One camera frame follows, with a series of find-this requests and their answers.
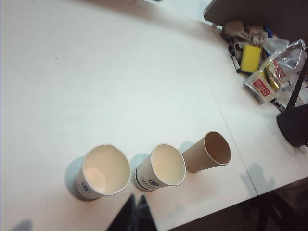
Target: dark floor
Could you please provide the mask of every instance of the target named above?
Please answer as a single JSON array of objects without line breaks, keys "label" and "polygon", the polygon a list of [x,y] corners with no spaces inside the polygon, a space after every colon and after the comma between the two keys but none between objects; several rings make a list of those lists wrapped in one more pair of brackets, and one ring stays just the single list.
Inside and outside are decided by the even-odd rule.
[{"label": "dark floor", "polygon": [[[272,191],[271,194],[273,193],[283,199],[286,205],[289,206],[290,211],[298,215],[299,218],[308,214],[308,178],[304,178]],[[256,201],[258,202],[259,200],[255,198],[242,202],[238,205],[171,229],[170,231],[257,231],[260,206]],[[281,218],[281,214],[279,212],[277,214],[277,217]],[[271,216],[267,217],[268,219],[263,231],[281,230],[279,225],[275,223],[275,217],[273,219]],[[298,230],[308,231],[308,226],[304,226],[304,228]]]}]

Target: white table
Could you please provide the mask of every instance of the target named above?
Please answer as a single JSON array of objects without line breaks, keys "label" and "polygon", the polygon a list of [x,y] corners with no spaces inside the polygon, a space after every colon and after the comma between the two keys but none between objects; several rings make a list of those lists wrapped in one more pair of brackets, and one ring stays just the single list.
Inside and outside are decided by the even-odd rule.
[{"label": "white table", "polygon": [[5,0],[1,16],[2,230],[105,230],[144,192],[74,197],[81,156],[103,143],[135,167],[159,143],[229,142],[229,165],[145,193],[159,230],[257,195],[208,84],[225,53],[210,27],[139,1]]},{"label": "white table", "polygon": [[[169,0],[157,4],[195,20],[206,22],[200,15],[205,6],[197,6],[203,6],[208,2],[207,0]],[[205,39],[210,37],[208,30],[203,30],[202,27],[198,30]],[[234,71],[227,44],[217,37],[215,45],[216,53],[211,56],[206,54],[209,43],[200,43],[199,46],[192,47],[193,54],[196,62],[203,60],[200,65],[204,73],[209,72],[206,63],[211,63],[212,68],[216,70],[205,76],[257,194],[260,195],[308,177],[308,148],[305,146],[294,148],[285,140],[276,122],[279,111],[270,104],[257,103],[243,86],[245,79]]]}]

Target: cup logo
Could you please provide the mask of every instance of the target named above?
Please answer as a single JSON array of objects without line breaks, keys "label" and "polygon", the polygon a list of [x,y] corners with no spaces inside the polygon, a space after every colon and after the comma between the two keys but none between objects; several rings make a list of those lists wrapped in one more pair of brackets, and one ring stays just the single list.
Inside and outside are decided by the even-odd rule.
[{"label": "cup logo", "polygon": [[158,184],[154,180],[149,180],[149,184],[153,186],[158,186]]}]

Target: white paper cup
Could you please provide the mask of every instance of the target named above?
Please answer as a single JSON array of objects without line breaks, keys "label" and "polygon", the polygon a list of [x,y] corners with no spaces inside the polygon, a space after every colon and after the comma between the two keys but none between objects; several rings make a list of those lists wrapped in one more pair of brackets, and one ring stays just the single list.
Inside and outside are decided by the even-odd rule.
[{"label": "white paper cup", "polygon": [[183,152],[183,157],[187,171],[198,172],[211,167],[227,165],[231,159],[231,151],[222,135],[210,131]]},{"label": "white paper cup", "polygon": [[76,188],[86,200],[114,195],[130,180],[130,166],[125,155],[111,145],[94,148],[84,158],[76,177]]},{"label": "white paper cup", "polygon": [[153,191],[181,184],[185,173],[181,153],[170,145],[161,144],[136,168],[135,181],[139,189]]}]

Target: sponge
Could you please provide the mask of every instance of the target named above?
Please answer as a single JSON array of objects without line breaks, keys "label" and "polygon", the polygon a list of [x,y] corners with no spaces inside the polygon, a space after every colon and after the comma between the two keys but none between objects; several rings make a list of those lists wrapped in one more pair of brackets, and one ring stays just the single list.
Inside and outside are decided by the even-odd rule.
[{"label": "sponge", "polygon": [[241,71],[251,73],[257,71],[259,67],[260,55],[260,47],[244,45],[242,52]]}]

